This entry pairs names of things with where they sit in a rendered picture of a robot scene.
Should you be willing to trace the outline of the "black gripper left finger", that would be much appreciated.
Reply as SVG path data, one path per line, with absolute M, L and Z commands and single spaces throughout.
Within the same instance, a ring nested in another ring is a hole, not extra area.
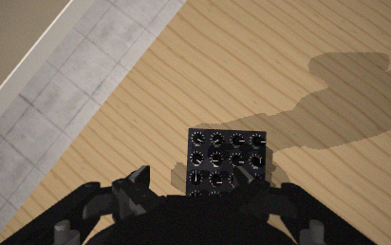
M 111 215 L 116 222 L 176 205 L 151 189 L 150 165 L 142 165 L 112 186 L 90 181 L 79 186 L 0 245 L 82 245 L 101 216 Z M 119 205 L 120 203 L 120 205 Z M 83 218 L 84 213 L 84 218 Z

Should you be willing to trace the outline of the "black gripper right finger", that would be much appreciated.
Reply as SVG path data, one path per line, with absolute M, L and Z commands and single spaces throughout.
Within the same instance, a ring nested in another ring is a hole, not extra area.
M 233 187 L 209 206 L 251 212 L 266 222 L 270 214 L 280 216 L 298 245 L 377 245 L 299 185 L 283 182 L 281 188 L 270 187 L 268 181 L 234 166 Z

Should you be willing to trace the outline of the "black knob box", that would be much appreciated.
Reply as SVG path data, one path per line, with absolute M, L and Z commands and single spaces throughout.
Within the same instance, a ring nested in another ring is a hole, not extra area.
M 265 179 L 266 135 L 267 131 L 189 128 L 185 196 L 227 196 L 234 189 L 234 166 Z

